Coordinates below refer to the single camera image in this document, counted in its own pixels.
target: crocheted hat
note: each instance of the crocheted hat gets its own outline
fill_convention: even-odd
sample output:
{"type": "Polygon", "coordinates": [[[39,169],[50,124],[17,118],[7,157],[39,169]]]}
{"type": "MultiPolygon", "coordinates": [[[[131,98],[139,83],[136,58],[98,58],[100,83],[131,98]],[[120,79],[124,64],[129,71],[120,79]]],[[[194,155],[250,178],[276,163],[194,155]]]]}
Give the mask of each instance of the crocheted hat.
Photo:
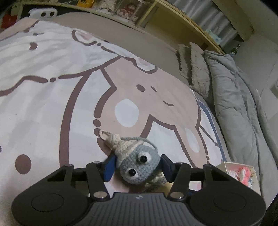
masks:
{"type": "Polygon", "coordinates": [[[105,144],[115,152],[117,156],[116,167],[119,168],[123,160],[125,160],[138,145],[144,143],[142,140],[130,141],[121,140],[119,134],[112,134],[107,131],[100,130],[100,137],[104,140],[105,144]]]}

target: yellow item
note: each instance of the yellow item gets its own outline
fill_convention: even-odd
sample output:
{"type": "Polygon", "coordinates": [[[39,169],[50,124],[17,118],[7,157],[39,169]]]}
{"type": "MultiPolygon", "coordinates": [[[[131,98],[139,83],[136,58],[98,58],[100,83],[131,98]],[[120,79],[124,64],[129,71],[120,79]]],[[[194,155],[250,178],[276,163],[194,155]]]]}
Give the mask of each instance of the yellow item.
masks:
{"type": "Polygon", "coordinates": [[[167,196],[172,186],[173,183],[166,182],[165,184],[159,186],[159,188],[155,192],[164,192],[164,194],[167,196]]]}
{"type": "Polygon", "coordinates": [[[77,6],[91,8],[95,0],[78,0],[77,6]]]}

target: gray comforter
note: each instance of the gray comforter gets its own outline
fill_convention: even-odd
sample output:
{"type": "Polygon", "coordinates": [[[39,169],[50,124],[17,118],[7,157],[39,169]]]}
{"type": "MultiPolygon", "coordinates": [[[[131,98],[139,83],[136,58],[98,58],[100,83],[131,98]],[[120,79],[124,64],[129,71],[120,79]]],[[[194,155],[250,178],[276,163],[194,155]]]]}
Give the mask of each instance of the gray comforter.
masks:
{"type": "Polygon", "coordinates": [[[216,117],[233,162],[254,166],[269,206],[278,192],[278,149],[258,93],[229,55],[205,51],[216,117]]]}

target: bed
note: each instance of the bed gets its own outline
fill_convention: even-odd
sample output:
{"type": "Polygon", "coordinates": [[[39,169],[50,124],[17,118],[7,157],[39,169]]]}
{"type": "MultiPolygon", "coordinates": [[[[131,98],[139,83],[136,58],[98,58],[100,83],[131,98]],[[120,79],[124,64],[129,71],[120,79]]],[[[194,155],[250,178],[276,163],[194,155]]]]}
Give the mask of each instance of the bed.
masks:
{"type": "MultiPolygon", "coordinates": [[[[13,225],[14,197],[60,166],[105,160],[99,129],[147,138],[192,167],[230,161],[215,112],[181,76],[176,51],[153,36],[69,13],[24,18],[0,40],[1,225],[13,225]]],[[[106,187],[134,189],[117,174],[106,187]]]]}

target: wooden shelf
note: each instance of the wooden shelf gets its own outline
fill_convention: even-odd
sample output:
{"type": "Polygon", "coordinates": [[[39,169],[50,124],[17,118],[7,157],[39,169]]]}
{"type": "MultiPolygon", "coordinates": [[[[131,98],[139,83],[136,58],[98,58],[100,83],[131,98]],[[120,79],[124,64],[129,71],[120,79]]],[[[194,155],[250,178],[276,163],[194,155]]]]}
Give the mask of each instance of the wooden shelf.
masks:
{"type": "Polygon", "coordinates": [[[182,24],[184,26],[186,26],[187,29],[192,31],[198,39],[202,39],[203,42],[208,46],[207,49],[214,50],[218,53],[224,54],[224,52],[222,51],[220,46],[204,30],[202,30],[193,20],[191,20],[189,17],[187,17],[183,11],[179,10],[178,8],[176,8],[174,5],[170,4],[166,0],[154,0],[154,2],[150,5],[149,9],[138,20],[136,26],[119,19],[118,17],[116,17],[114,15],[109,15],[109,14],[100,12],[98,10],[92,9],[92,8],[84,8],[84,7],[79,7],[79,6],[70,5],[70,4],[66,4],[66,3],[24,2],[23,1],[20,6],[21,8],[20,8],[20,12],[18,14],[18,19],[20,19],[23,5],[61,6],[61,7],[67,7],[67,8],[72,8],[72,9],[78,9],[78,10],[81,10],[84,12],[89,12],[89,13],[93,13],[93,14],[96,14],[99,16],[106,17],[108,19],[114,20],[118,23],[121,23],[127,27],[130,27],[130,28],[135,29],[142,33],[146,33],[144,31],[144,29],[141,27],[142,23],[147,18],[147,16],[150,14],[150,12],[154,9],[154,7],[158,7],[158,8],[161,8],[162,10],[164,10],[165,12],[167,12],[167,14],[171,14],[176,19],[178,19],[180,22],[182,22],[182,24]]]}
{"type": "Polygon", "coordinates": [[[157,2],[156,6],[162,7],[164,10],[171,12],[174,16],[181,18],[184,24],[188,28],[190,28],[190,30],[192,30],[195,34],[200,36],[208,46],[212,46],[214,51],[225,54],[223,50],[220,48],[220,46],[208,35],[208,33],[206,33],[202,28],[198,26],[198,24],[196,24],[193,20],[186,16],[186,14],[183,11],[179,10],[174,5],[170,4],[165,0],[155,1],[157,2]]]}
{"type": "Polygon", "coordinates": [[[80,7],[80,6],[75,6],[75,5],[70,5],[70,4],[65,4],[65,3],[46,3],[46,2],[22,2],[22,5],[45,5],[45,6],[61,6],[61,7],[67,7],[67,8],[72,8],[72,9],[78,9],[78,10],[82,10],[84,12],[89,12],[89,13],[93,13],[99,16],[103,16],[106,17],[108,19],[114,20],[118,23],[121,23],[125,26],[128,26],[130,28],[133,28],[137,31],[142,31],[142,29],[136,27],[135,25],[131,24],[131,23],[127,23],[117,17],[114,17],[113,15],[109,15],[100,11],[97,11],[95,9],[92,8],[84,8],[84,7],[80,7]]]}

